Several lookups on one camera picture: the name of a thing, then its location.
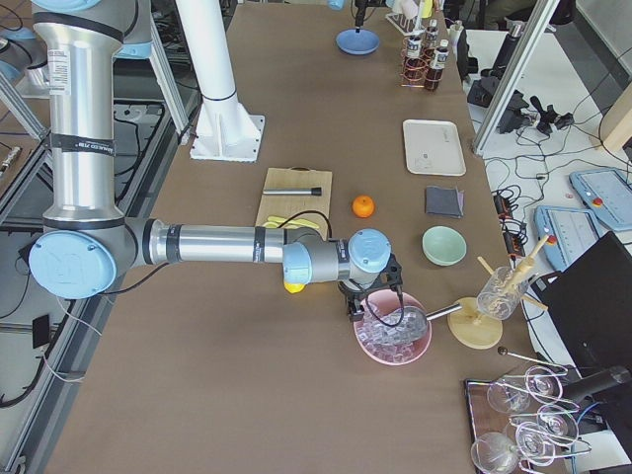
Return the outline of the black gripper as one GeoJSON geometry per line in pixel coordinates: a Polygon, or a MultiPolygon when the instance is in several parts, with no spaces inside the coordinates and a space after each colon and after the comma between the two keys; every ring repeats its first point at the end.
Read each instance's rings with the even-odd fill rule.
{"type": "Polygon", "coordinates": [[[366,15],[366,9],[368,6],[368,1],[367,0],[355,0],[354,1],[354,5],[355,5],[355,13],[354,13],[354,18],[355,18],[355,32],[359,33],[360,31],[360,22],[364,21],[365,15],[366,15]]]}

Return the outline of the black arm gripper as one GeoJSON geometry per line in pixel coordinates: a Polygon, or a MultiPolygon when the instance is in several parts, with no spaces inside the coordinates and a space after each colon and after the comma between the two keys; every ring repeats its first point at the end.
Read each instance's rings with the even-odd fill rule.
{"type": "Polygon", "coordinates": [[[353,280],[344,280],[338,282],[338,289],[346,299],[350,321],[362,321],[365,312],[368,310],[366,298],[374,292],[374,288],[364,287],[353,280]]]}

